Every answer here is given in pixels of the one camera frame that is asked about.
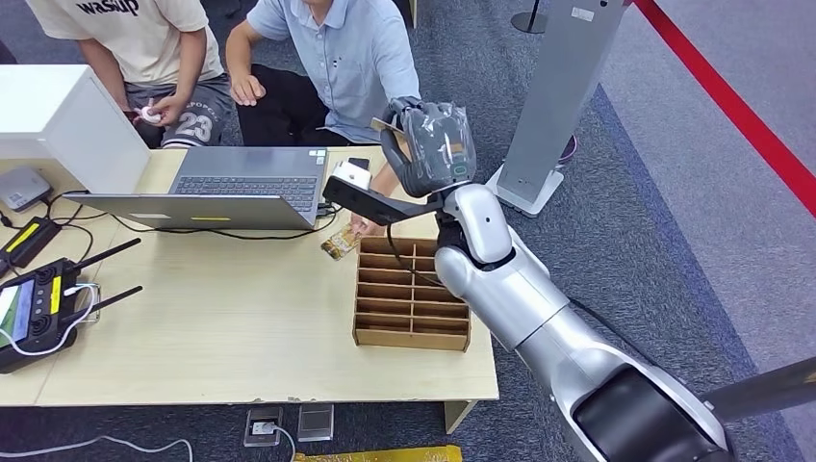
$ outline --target clear plastic bag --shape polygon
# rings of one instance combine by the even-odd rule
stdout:
[[[421,166],[419,179],[437,189],[473,179],[476,151],[465,108],[421,103],[404,111],[401,121],[412,163]]]

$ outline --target white cable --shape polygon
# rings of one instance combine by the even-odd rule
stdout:
[[[185,446],[187,446],[187,454],[190,457],[190,462],[192,462],[192,445],[187,440],[176,440],[176,441],[174,441],[174,442],[170,443],[169,445],[164,446],[162,448],[148,449],[148,448],[142,448],[140,446],[136,446],[136,445],[134,445],[133,443],[131,443],[129,441],[120,440],[118,438],[114,438],[113,436],[108,436],[108,435],[97,436],[96,438],[94,438],[92,440],[83,441],[82,443],[75,443],[73,445],[65,445],[65,446],[57,446],[55,448],[30,450],[28,452],[0,452],[0,458],[3,458],[3,459],[18,459],[18,458],[21,458],[21,457],[31,457],[33,455],[50,454],[52,452],[59,452],[59,451],[62,451],[62,450],[83,448],[85,446],[90,446],[90,445],[92,445],[94,443],[97,443],[99,441],[102,441],[102,440],[112,441],[114,443],[118,443],[120,445],[124,445],[124,446],[127,446],[129,448],[133,448],[135,450],[141,451],[141,452],[146,452],[148,454],[155,454],[156,452],[162,452],[163,450],[170,449],[170,448],[172,448],[172,447],[174,447],[174,446],[176,446],[178,444],[184,444]]]
[[[68,340],[68,335],[71,333],[71,330],[73,330],[73,328],[76,327],[77,324],[84,321],[85,318],[87,318],[88,315],[90,315],[90,310],[93,309],[93,306],[96,305],[96,303],[99,302],[99,285],[94,284],[94,283],[80,283],[80,284],[77,284],[74,287],[71,287],[69,289],[65,289],[65,292],[63,292],[63,295],[64,296],[72,296],[72,295],[76,294],[77,292],[79,292],[82,289],[90,289],[90,304],[88,305],[88,309],[85,310],[85,313],[83,313],[83,315],[81,317],[79,317],[78,320],[71,323],[71,325],[65,330],[65,333],[63,334],[63,339],[60,340],[60,342],[56,346],[54,346],[53,348],[46,349],[46,350],[43,350],[43,351],[23,351],[22,349],[20,349],[20,347],[17,345],[17,342],[12,338],[11,335],[9,335],[8,332],[6,332],[3,329],[0,329],[0,334],[2,334],[3,337],[6,337],[6,340],[9,341],[9,344],[12,346],[12,348],[14,348],[14,351],[22,354],[23,356],[43,356],[43,355],[51,354],[54,351],[59,350],[60,348],[63,347],[63,345],[65,345],[65,342]]]
[[[292,444],[292,458],[289,459],[289,461],[294,462],[295,451],[294,451],[294,440],[292,439],[292,435],[290,435],[288,431],[284,430],[283,427],[275,425],[274,423],[272,424],[272,429],[280,430],[281,433],[283,433],[284,435],[286,435],[287,438],[289,438],[289,442],[290,442],[290,444]]]

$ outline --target black pants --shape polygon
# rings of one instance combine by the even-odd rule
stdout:
[[[267,89],[255,106],[238,105],[246,146],[352,146],[325,125],[329,110],[308,77],[253,64],[252,75]]]

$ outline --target hand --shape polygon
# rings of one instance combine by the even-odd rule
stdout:
[[[373,221],[368,221],[357,214],[351,214],[351,231],[362,236],[383,236],[385,234],[385,226],[380,226]]]
[[[258,100],[267,94],[267,89],[258,82],[254,75],[246,74],[232,77],[230,94],[232,94],[232,99],[242,106],[255,106]]]
[[[151,115],[161,114],[162,119],[159,120],[159,123],[154,125],[158,127],[166,127],[178,121],[178,117],[182,112],[184,112],[185,108],[187,108],[188,100],[188,98],[179,96],[178,94],[165,96],[155,105],[152,104],[151,100],[151,102],[148,103],[150,109],[147,112]]]

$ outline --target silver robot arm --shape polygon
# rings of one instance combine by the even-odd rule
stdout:
[[[443,211],[460,224],[466,248],[437,250],[440,280],[519,354],[585,460],[732,460],[723,458],[723,426],[698,398],[609,345],[571,309],[487,187],[457,188]]]
[[[558,407],[586,461],[735,460],[727,433],[670,374],[606,342],[571,308],[544,264],[507,225],[497,198],[471,183],[475,170],[464,110],[413,98],[392,102],[411,150],[382,132],[383,153],[403,189],[423,205],[369,189],[370,174],[340,163],[323,196],[380,225],[436,213],[436,272],[501,344],[516,351]]]

